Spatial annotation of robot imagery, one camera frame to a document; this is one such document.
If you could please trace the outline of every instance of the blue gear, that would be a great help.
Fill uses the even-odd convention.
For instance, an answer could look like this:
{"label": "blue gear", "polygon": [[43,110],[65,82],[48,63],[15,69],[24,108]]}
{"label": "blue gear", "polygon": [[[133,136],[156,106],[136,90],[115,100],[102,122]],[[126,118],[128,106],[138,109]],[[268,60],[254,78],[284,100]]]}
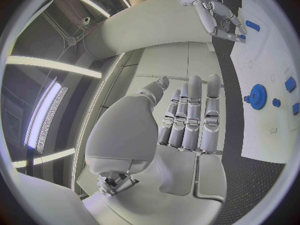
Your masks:
{"label": "blue gear", "polygon": [[256,110],[262,109],[267,102],[267,90],[263,85],[256,84],[250,93],[250,104]]}

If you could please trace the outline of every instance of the black mesh surface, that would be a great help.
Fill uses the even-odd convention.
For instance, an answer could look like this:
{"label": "black mesh surface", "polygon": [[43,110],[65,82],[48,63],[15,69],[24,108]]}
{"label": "black mesh surface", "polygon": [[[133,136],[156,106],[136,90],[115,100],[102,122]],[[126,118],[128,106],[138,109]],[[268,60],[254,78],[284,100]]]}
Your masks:
{"label": "black mesh surface", "polygon": [[[238,15],[242,0],[224,0]],[[244,111],[239,80],[230,58],[234,42],[217,37],[212,43],[220,64],[226,97],[226,134],[222,163],[227,178],[227,200],[216,225],[231,225],[248,213],[271,189],[283,164],[241,156],[244,139]]]}

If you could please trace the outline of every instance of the vent grille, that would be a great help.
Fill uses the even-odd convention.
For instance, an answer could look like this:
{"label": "vent grille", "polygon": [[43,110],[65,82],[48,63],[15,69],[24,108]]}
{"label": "vent grille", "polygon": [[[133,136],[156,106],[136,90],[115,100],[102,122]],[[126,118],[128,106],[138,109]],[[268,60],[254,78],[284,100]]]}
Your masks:
{"label": "vent grille", "polygon": [[4,109],[3,132],[5,139],[15,146],[20,146],[20,130],[22,119]]}

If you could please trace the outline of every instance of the blue rectangular piece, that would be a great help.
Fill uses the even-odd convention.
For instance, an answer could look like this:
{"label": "blue rectangular piece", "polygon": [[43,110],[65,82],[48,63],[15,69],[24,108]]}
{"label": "blue rectangular piece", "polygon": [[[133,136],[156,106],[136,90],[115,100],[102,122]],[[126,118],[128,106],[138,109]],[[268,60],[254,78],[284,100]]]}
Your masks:
{"label": "blue rectangular piece", "polygon": [[288,90],[290,93],[294,91],[294,89],[297,87],[295,79],[291,76],[286,82],[284,83],[286,90]]}
{"label": "blue rectangular piece", "polygon": [[254,30],[258,31],[258,32],[261,30],[261,27],[259,25],[257,25],[254,22],[251,22],[249,20],[246,21],[246,26],[249,27],[249,28],[252,28],[252,29],[254,29]]}
{"label": "blue rectangular piece", "polygon": [[294,115],[297,115],[299,113],[299,102],[295,103],[293,106],[292,106],[292,113]]}

